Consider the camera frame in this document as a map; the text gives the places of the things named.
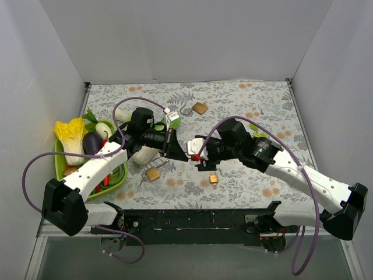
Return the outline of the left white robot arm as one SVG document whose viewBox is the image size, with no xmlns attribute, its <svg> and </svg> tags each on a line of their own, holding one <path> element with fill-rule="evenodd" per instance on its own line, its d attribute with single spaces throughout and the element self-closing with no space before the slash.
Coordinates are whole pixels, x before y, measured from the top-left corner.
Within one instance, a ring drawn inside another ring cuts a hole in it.
<svg viewBox="0 0 373 280">
<path fill-rule="evenodd" d="M 125 140 L 116 132 L 97 153 L 61 181 L 51 179 L 45 187 L 42 217 L 61 229 L 68 236 L 79 233 L 84 226 L 105 226 L 111 233 L 120 232 L 124 226 L 124 211 L 110 202 L 87 204 L 90 193 L 109 172 L 125 163 L 143 146 L 158 149 L 169 159 L 187 162 L 189 159 L 177 141 L 172 128 L 153 129 L 153 112 L 138 107 L 128 124 L 120 126 Z"/>
</svg>

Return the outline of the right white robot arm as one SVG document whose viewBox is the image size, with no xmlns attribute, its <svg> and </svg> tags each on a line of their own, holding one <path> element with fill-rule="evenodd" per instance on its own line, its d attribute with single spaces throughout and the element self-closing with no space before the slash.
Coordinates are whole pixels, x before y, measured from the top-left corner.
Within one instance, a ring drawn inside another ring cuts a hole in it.
<svg viewBox="0 0 373 280">
<path fill-rule="evenodd" d="M 219 124 L 219 138 L 197 135 L 188 141 L 187 154 L 200 171 L 213 171 L 223 160 L 237 159 L 244 166 L 280 179 L 317 201 L 309 206 L 273 201 L 249 222 L 252 232 L 276 232 L 288 226 L 320 226 L 332 236 L 351 240 L 365 211 L 368 189 L 348 185 L 305 166 L 278 143 L 254 137 L 243 123 L 230 119 Z"/>
</svg>

